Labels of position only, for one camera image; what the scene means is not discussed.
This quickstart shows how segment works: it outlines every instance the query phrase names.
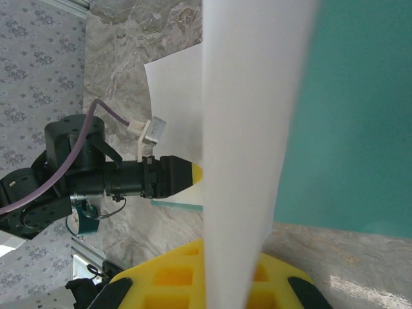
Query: teal panel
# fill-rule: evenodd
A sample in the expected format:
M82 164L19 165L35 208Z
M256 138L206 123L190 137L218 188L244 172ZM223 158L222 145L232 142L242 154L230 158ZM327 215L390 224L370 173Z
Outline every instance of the teal panel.
M412 1L325 0L275 220L412 238Z

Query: patterned wallpaper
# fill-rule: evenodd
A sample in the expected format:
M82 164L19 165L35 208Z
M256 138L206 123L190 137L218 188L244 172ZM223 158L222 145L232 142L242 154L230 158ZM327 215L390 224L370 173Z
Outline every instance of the patterned wallpaper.
M44 150L48 122L82 111L84 21L39 0L0 0L0 178ZM70 235L58 221L0 257L0 303L64 285Z

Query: yellow foam block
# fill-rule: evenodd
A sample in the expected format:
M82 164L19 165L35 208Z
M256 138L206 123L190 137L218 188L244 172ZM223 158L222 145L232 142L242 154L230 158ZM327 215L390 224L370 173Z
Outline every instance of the yellow foam block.
M260 254L247 309L303 308L289 277L313 281L303 271ZM133 281L119 309L206 309L203 240L199 239L130 268L112 282Z

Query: white connector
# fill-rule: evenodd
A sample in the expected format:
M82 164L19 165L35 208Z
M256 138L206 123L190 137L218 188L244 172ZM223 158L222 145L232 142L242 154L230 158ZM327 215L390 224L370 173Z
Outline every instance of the white connector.
M127 132L139 136L136 151L137 162L141 162L143 159L144 145L156 145L163 133L163 130L165 129L165 126L166 121L158 117L153 117L146 123L137 120L130 121L129 126L127 127Z

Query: purple cable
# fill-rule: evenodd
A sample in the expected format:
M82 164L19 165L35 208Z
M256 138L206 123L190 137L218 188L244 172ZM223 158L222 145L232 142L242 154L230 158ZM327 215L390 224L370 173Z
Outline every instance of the purple cable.
M122 117L120 117L118 114L116 114L109 106L106 105L103 101L99 99L95 99L88 110L88 113L86 114L86 117L83 122L82 129L80 131L79 137L76 141L76 144L74 145L73 149L71 150L70 154L64 161L64 163L60 166L60 168L56 171L56 173L53 174L52 177L50 177L44 184L42 184L37 190L33 191L30 193L28 196L25 198L22 198L19 201L15 201L14 203L11 203L7 206L4 206L0 208L0 215L6 214L7 212L10 211L15 211L16 209L25 206L26 204L30 203L31 201L34 201L36 198L38 198L40 195L44 194L48 189L53 187L53 185L59 181L60 178L63 177L63 175L67 172L67 170L70 168L70 166L73 164L75 161L76 157L79 155L80 150L83 147L84 142L86 141L86 138L89 133L89 128L91 125L91 121L93 119L93 114L95 113L96 106L99 104L102 106L110 115L112 115L115 119L123 123L125 126L129 125L129 122L124 120Z

